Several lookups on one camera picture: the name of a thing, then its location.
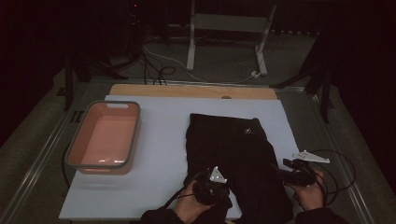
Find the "white stand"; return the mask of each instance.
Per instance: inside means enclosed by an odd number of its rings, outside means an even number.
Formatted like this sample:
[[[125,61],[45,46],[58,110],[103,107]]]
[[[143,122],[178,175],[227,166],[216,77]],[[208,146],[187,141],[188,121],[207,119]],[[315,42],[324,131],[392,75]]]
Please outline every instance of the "white stand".
[[[194,69],[195,55],[195,29],[223,30],[223,31],[240,31],[262,33],[262,42],[255,47],[257,63],[259,65],[260,75],[267,75],[262,51],[270,31],[271,23],[276,11],[276,5],[272,5],[270,15],[267,18],[262,17],[243,17],[195,13],[195,0],[191,0],[191,28],[190,28],[190,46],[187,58],[187,70]]]

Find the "pink tray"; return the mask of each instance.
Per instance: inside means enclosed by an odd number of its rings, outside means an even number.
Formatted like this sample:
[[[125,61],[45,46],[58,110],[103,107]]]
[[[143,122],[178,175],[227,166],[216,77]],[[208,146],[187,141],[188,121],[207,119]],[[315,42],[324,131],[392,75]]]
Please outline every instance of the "pink tray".
[[[66,163],[83,174],[128,174],[139,120],[138,103],[94,102],[67,151]]]

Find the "white table surface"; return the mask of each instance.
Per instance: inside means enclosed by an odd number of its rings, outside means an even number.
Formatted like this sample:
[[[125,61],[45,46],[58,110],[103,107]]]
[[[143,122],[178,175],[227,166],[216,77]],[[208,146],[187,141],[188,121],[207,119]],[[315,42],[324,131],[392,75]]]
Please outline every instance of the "white table surface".
[[[285,111],[278,100],[235,100],[108,95],[106,100],[135,101],[141,125],[133,167],[127,175],[84,175],[76,172],[60,219],[139,219],[162,206],[182,187],[187,174],[185,134],[190,113],[242,119],[257,118],[274,146],[279,166],[298,152]],[[227,217],[241,211],[234,195]]]

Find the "power cord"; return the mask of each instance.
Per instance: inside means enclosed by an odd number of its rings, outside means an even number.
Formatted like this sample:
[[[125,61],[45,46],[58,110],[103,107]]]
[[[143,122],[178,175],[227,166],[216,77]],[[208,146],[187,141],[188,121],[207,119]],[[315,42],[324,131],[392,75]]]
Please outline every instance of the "power cord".
[[[348,183],[346,186],[344,186],[344,187],[342,187],[342,188],[339,188],[338,182],[337,182],[335,176],[332,174],[332,172],[330,172],[330,171],[329,171],[327,168],[325,168],[322,164],[320,164],[320,163],[318,163],[318,162],[314,162],[314,164],[318,165],[318,166],[319,166],[320,168],[322,168],[327,174],[330,175],[330,177],[332,178],[332,182],[334,183],[335,190],[329,192],[329,191],[328,191],[328,187],[327,187],[326,181],[324,181],[324,179],[323,179],[322,177],[320,177],[320,178],[322,178],[323,183],[324,183],[324,185],[326,186],[326,190],[325,190],[325,188],[323,188],[323,186],[319,184],[319,186],[320,186],[320,188],[321,188],[321,190],[322,190],[322,192],[323,192],[323,199],[324,199],[323,202],[325,202],[325,205],[330,205],[331,203],[333,203],[333,202],[335,201],[335,199],[336,199],[336,197],[338,196],[338,193],[339,193],[340,191],[349,189],[349,188],[355,183],[355,181],[356,181],[356,176],[357,176],[357,172],[356,172],[356,168],[355,168],[355,166],[353,165],[353,162],[351,161],[351,159],[348,158],[346,155],[344,155],[344,154],[338,152],[338,151],[333,151],[333,150],[329,150],[329,149],[318,149],[318,150],[310,151],[310,153],[323,152],[323,151],[331,152],[331,153],[336,153],[338,156],[343,157],[343,158],[346,159],[346,161],[349,163],[349,165],[350,165],[350,167],[352,168],[352,171],[353,171],[352,180],[350,181],[350,183]]]
[[[192,195],[197,195],[197,194],[196,194],[196,193],[193,193],[193,194],[179,195],[179,196],[176,197],[176,199],[184,198],[184,197],[189,197],[189,196],[192,196]]]
[[[161,68],[157,68],[157,67],[149,60],[148,57],[150,57],[150,58],[156,60],[157,62],[159,62],[159,63],[161,64]],[[144,63],[144,66],[145,66],[145,75],[144,75],[144,77],[145,77],[145,84],[147,84],[147,75],[148,75],[148,76],[153,80],[152,85],[155,85],[155,83],[157,82],[157,80],[159,81],[160,85],[163,84],[162,81],[163,81],[164,84],[166,85],[166,80],[165,80],[165,78],[163,77],[163,75],[172,75],[172,74],[174,74],[174,73],[176,72],[175,67],[173,67],[173,66],[163,66],[163,63],[162,63],[160,60],[158,60],[158,59],[156,59],[156,58],[154,58],[154,57],[152,57],[152,56],[150,56],[150,55],[146,55],[145,53],[142,53],[141,58],[142,58],[142,59],[144,60],[144,62],[145,62],[145,63]],[[149,74],[148,65],[149,65],[151,68],[153,68],[155,71],[157,71],[158,76],[157,76],[156,78],[152,77],[152,76]]]
[[[67,149],[69,149],[71,143],[68,143],[66,148],[64,149],[64,154],[62,155],[62,174],[64,176],[64,182],[67,186],[67,189],[70,189],[70,181],[67,178],[67,174],[66,174],[66,168],[65,168],[65,164],[64,164],[64,160],[66,159],[66,153],[67,153]]]
[[[174,201],[175,199],[177,199],[181,193],[181,191],[183,191],[184,189],[187,188],[187,186],[194,180],[196,179],[199,175],[201,175],[203,172],[200,172],[198,174],[196,174],[195,176],[193,176],[186,184],[183,185],[183,187],[178,190],[164,205],[163,208],[167,208],[169,207],[169,205],[172,203],[172,201]]]
[[[203,79],[200,79],[200,78],[198,78],[198,77],[193,76],[193,75],[187,70],[186,65],[184,65],[184,64],[181,63],[180,61],[175,60],[175,59],[172,59],[172,58],[168,58],[168,57],[165,57],[165,56],[156,54],[156,53],[152,53],[151,51],[149,51],[149,50],[146,48],[146,46],[143,46],[143,49],[144,49],[147,53],[149,53],[149,54],[151,54],[151,55],[154,55],[154,56],[156,56],[156,57],[164,58],[164,59],[166,59],[166,60],[170,60],[170,61],[173,61],[173,62],[176,62],[176,63],[181,64],[181,65],[183,66],[183,68],[185,69],[185,71],[187,72],[187,74],[188,74],[190,77],[194,78],[195,80],[204,82],[204,83],[240,84],[240,83],[243,83],[243,82],[245,82],[245,81],[247,81],[247,80],[250,80],[250,79],[254,78],[254,76],[250,76],[250,77],[247,77],[247,78],[245,78],[245,79],[243,79],[243,80],[236,81],[236,82],[209,82],[209,81],[206,81],[206,80],[203,80]]]

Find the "person's hand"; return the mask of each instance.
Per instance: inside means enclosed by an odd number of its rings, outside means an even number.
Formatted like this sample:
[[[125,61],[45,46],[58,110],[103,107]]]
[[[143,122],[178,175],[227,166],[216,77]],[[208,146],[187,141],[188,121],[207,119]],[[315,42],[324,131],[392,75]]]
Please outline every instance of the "person's hand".
[[[322,185],[323,179],[321,177],[323,177],[323,173],[321,171],[315,171],[315,173],[317,173],[317,181]],[[317,183],[309,187],[300,187],[289,183],[286,183],[286,185],[294,190],[295,198],[305,211],[323,207],[323,192],[321,186]]]
[[[193,194],[192,186],[197,181],[192,181],[186,189],[181,191],[180,196]],[[177,216],[186,224],[190,224],[198,218],[204,211],[210,209],[213,205],[203,205],[198,203],[194,195],[181,197],[177,200],[173,209]]]

